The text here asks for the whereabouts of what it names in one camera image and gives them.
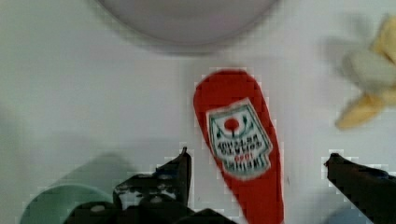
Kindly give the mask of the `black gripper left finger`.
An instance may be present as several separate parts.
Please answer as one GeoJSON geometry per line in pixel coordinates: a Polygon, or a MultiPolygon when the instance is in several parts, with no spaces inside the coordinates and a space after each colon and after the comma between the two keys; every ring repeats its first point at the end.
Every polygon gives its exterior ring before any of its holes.
{"type": "Polygon", "coordinates": [[[152,174],[133,175],[113,189],[113,203],[121,210],[143,203],[188,203],[191,155],[186,147],[152,174]]]}

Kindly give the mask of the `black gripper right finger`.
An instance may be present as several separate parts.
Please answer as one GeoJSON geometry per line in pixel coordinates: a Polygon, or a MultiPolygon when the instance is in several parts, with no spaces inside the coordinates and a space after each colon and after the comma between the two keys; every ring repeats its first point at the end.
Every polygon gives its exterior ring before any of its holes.
{"type": "Polygon", "coordinates": [[[327,179],[374,224],[395,224],[396,183],[388,172],[332,153],[324,162],[327,179]]]}

